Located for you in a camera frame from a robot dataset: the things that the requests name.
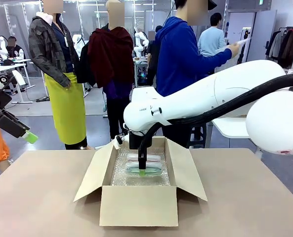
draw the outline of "brown table surface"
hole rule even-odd
[[[73,203],[93,151],[26,152],[0,176],[0,237],[293,237],[293,195],[250,150],[191,153],[208,202],[180,193],[177,228],[104,228],[99,192]]]

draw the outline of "cardboard box flap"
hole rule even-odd
[[[74,201],[77,201],[102,187],[112,149],[113,142],[110,142],[95,152],[83,178],[82,184],[76,193]]]
[[[101,226],[178,226],[176,187],[103,186]]]
[[[207,201],[206,192],[190,151],[169,139],[167,145],[177,187]]]

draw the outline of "man in blue hoodie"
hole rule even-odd
[[[212,57],[204,57],[198,53],[197,40],[193,29],[188,26],[188,19],[198,19],[208,10],[216,7],[212,0],[175,0],[176,16],[170,17],[164,27],[156,34],[156,42],[161,46],[158,70],[157,91],[162,96],[171,95],[190,86],[216,67],[225,64],[239,51],[237,44],[228,46],[224,52]],[[163,127],[163,134],[168,139],[186,147],[192,128],[186,125],[170,125]]]

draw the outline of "plaid jacket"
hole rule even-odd
[[[73,40],[67,27],[62,23],[67,35],[67,43],[74,68],[79,62]],[[29,51],[32,62],[45,74],[56,80],[62,87],[67,87],[70,80],[63,74],[66,63],[62,48],[56,39],[52,27],[41,17],[34,17],[29,28]]]

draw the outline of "maroon sweater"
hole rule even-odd
[[[89,39],[88,57],[98,88],[111,80],[134,82],[133,40],[123,27],[96,29]]]

